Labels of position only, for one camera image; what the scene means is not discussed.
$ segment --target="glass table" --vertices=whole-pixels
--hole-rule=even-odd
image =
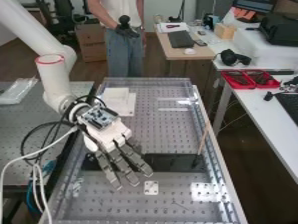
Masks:
[[[99,96],[118,87],[138,95],[135,116],[123,122],[155,174],[140,174],[138,187],[122,178],[116,191],[79,138],[50,200],[55,223],[248,223],[212,128],[199,155],[209,119],[189,79],[108,78]]]

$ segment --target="computer mouse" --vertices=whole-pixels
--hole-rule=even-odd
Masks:
[[[187,48],[184,51],[185,54],[196,54],[197,51],[193,48]]]

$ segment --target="white shirt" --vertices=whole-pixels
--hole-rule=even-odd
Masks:
[[[123,15],[128,15],[131,17],[132,27],[140,27],[143,25],[138,10],[138,0],[102,0],[102,5],[118,23],[119,18]]]

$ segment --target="cardboard box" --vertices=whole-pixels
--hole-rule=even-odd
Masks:
[[[100,24],[82,24],[76,27],[83,60],[86,62],[107,60],[106,31]]]
[[[215,33],[221,39],[232,40],[236,30],[235,26],[225,26],[223,23],[217,23]]]

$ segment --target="keyboard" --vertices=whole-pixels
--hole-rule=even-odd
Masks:
[[[195,41],[188,31],[177,31],[168,33],[171,39],[171,45],[173,48],[192,48]]]
[[[298,94],[279,93],[276,97],[281,105],[284,106],[288,114],[291,115],[293,121],[298,125]]]

